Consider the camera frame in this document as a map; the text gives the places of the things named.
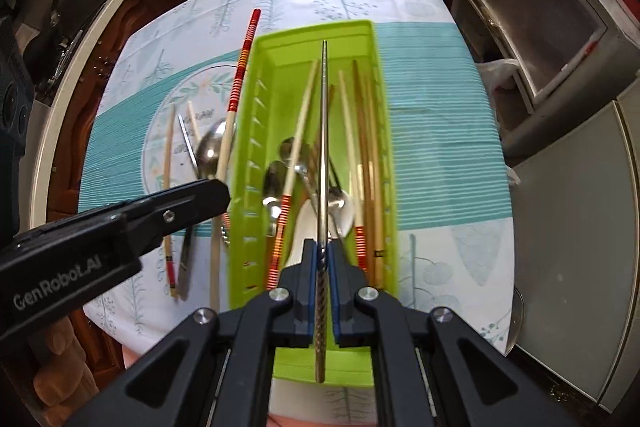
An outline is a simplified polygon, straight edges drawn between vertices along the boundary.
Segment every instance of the chopstick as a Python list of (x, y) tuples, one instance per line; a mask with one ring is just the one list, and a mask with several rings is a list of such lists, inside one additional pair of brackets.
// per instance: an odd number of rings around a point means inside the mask
[(373, 205), (373, 250), (374, 250), (374, 282), (376, 288), (384, 285), (384, 251), (385, 251), (385, 222), (382, 200), (382, 180), (380, 178), (380, 152), (378, 150), (378, 122), (376, 121), (375, 86), (373, 78), (365, 82), (367, 91), (367, 105), (369, 113), (369, 162), (371, 165), (371, 196)]
[[(233, 84), (231, 85), (231, 95), (229, 96), (229, 104), (226, 108), (225, 134), (222, 135), (220, 144), (220, 156), (218, 157), (218, 169), (216, 170), (216, 178), (222, 182), (226, 182), (226, 172), (228, 171), (229, 156), (231, 155), (231, 139), (234, 133), (234, 123), (236, 122), (236, 113), (238, 112), (238, 103), (240, 102), (240, 94), (242, 92), (242, 81), (244, 81), (244, 73), (246, 65), (249, 61), (249, 52), (254, 43), (255, 29), (260, 20), (260, 10), (254, 9), (249, 20), (249, 27), (244, 36), (242, 50), (238, 58), (238, 66)], [(220, 239), (222, 238), (221, 217), (214, 217), (211, 220), (211, 261), (210, 261), (210, 281), (209, 281), (209, 300), (211, 307), (218, 311), (220, 309)]]
[(354, 221), (353, 228), (356, 240), (356, 257), (358, 266), (367, 272), (367, 241), (364, 234), (364, 218), (362, 216), (362, 202), (360, 201), (360, 186), (358, 183), (358, 166), (356, 162), (356, 146), (353, 142), (353, 124), (349, 113), (349, 102), (347, 100), (347, 88), (344, 86), (344, 72), (338, 71), (338, 83), (340, 85), (340, 98), (342, 99), (342, 118), (344, 120), (344, 132), (347, 142), (347, 158), (349, 160), (349, 171), (353, 184), (353, 206)]
[[(175, 105), (171, 106), (169, 122), (166, 128), (166, 139), (164, 141), (164, 171), (162, 172), (162, 188), (167, 190), (171, 184), (171, 149), (174, 141), (174, 121)], [(164, 266), (166, 268), (166, 278), (169, 283), (169, 294), (177, 296), (175, 290), (174, 256), (171, 245), (171, 235), (165, 235), (162, 240), (164, 245)]]
[(198, 122), (196, 121), (196, 113), (193, 110), (193, 103), (191, 103), (191, 100), (187, 102), (187, 114), (189, 115), (189, 119), (191, 120), (193, 137), (196, 139), (196, 147), (198, 147), (200, 140), (202, 140), (202, 134), (200, 134), (200, 130), (198, 129)]
[[(178, 115), (178, 122), (180, 122), (180, 130), (182, 131), (182, 138), (184, 139), (184, 144), (187, 146), (187, 151), (189, 153), (189, 158), (191, 159), (191, 165), (193, 166), (193, 170), (196, 174), (196, 178), (198, 178), (198, 164), (196, 162), (196, 156), (193, 154), (193, 149), (191, 148), (191, 141), (189, 140), (189, 134), (187, 133), (187, 129), (184, 126), (184, 120), (182, 119), (182, 115)], [(178, 295), (180, 299), (183, 301), (187, 300), (189, 294), (189, 267), (190, 267), (190, 258), (191, 258), (191, 239), (193, 238), (193, 226), (187, 227), (184, 229), (184, 240), (182, 242), (182, 249), (180, 250), (180, 264), (178, 265)]]
[(353, 61), (353, 87), (356, 99), (356, 117), (358, 119), (358, 141), (360, 142), (360, 159), (362, 162), (362, 201), (364, 202), (364, 230), (367, 233), (367, 278), (369, 284), (374, 284), (375, 260), (373, 258), (371, 239), (371, 229), (373, 225), (373, 215), (369, 206), (370, 176), (369, 176), (369, 147), (367, 145), (367, 118), (364, 114), (364, 97), (362, 86), (360, 85), (360, 75), (358, 74), (358, 63)]
[(302, 96), (302, 105), (300, 106), (300, 112), (298, 114), (298, 122), (296, 124), (296, 133), (293, 135), (293, 143), (291, 145), (291, 154), (289, 156), (289, 166), (287, 169), (287, 176), (284, 180), (284, 190), (282, 191), (282, 199), (280, 200), (281, 211), (278, 216), (278, 224), (276, 228), (276, 239), (273, 244), (273, 254), (271, 255), (271, 263), (269, 267), (269, 274), (267, 277), (267, 289), (271, 290), (278, 285), (278, 265), (280, 264), (280, 256), (282, 254), (282, 246), (284, 243), (284, 230), (287, 226), (287, 219), (289, 217), (289, 209), (291, 206), (291, 195), (293, 193), (293, 186), (296, 181), (296, 170), (294, 166), (298, 162), (298, 156), (300, 155), (300, 146), (302, 144), (302, 135), (305, 130), (306, 115), (309, 111), (309, 105), (311, 102), (311, 92), (314, 87), (314, 80), (318, 73), (318, 60), (314, 60), (309, 70), (309, 76), (306, 80), (305, 93)]
[(314, 347), (316, 351), (316, 382), (323, 383), (326, 373), (326, 266), (328, 246), (328, 166), (329, 111), (326, 40), (322, 41), (320, 77), (320, 161), (318, 162), (318, 240), (316, 251), (316, 305), (314, 307)]

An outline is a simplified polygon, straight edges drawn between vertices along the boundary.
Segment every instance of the metal skewer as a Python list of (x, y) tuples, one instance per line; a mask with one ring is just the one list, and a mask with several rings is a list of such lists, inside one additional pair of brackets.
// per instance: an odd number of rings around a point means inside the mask
[(182, 119), (182, 115), (178, 115), (178, 122), (180, 122), (180, 130), (182, 131), (182, 138), (184, 138), (184, 144), (187, 146), (187, 152), (189, 153), (189, 159), (191, 160), (191, 166), (193, 166), (193, 172), (196, 174), (196, 178), (198, 178), (198, 163), (196, 162), (196, 155), (193, 153), (193, 149), (191, 148), (191, 141), (189, 140), (189, 134), (187, 133), (187, 129), (184, 126), (184, 120)]
[(326, 362), (326, 248), (328, 241), (329, 119), (326, 40), (320, 78), (320, 158), (318, 167), (318, 267), (316, 272), (316, 382), (324, 382)]

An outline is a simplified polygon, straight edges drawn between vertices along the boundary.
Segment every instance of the screw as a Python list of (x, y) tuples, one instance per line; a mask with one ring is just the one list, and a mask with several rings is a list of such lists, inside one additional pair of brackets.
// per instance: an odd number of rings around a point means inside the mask
[(433, 318), (436, 319), (436, 322), (444, 323), (451, 322), (453, 319), (453, 312), (449, 308), (436, 308), (431, 312)]
[(278, 286), (269, 292), (269, 296), (276, 302), (286, 301), (289, 298), (289, 290)]
[(209, 308), (199, 308), (193, 312), (193, 320), (201, 326), (209, 324), (214, 317), (214, 312)]
[(364, 286), (364, 288), (360, 288), (358, 290), (358, 295), (364, 301), (374, 301), (378, 298), (378, 290), (372, 288), (371, 286)]

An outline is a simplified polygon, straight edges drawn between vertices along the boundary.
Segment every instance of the speaker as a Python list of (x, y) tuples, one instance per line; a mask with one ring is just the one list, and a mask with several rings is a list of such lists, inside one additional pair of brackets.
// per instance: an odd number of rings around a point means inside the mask
[(18, 166), (24, 156), (33, 84), (9, 17), (0, 19), (0, 248), (20, 229)]

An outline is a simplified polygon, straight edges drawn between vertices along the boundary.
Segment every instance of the spoon bowl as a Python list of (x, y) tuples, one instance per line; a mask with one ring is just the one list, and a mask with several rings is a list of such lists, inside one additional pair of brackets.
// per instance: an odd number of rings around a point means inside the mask
[[(218, 170), (218, 160), (220, 158), (220, 146), (222, 145), (222, 137), (225, 134), (225, 119), (222, 118), (214, 123), (205, 133), (198, 144), (196, 152), (196, 163), (198, 165), (198, 176), (202, 179), (213, 180)], [(236, 126), (234, 125), (234, 137), (236, 135)]]
[(279, 160), (275, 160), (269, 164), (264, 173), (264, 182), (262, 184), (262, 204), (267, 209), (270, 219), (270, 233), (274, 235), (276, 221), (280, 217), (282, 211), (281, 199), (284, 190), (284, 179), (287, 176), (287, 166)]

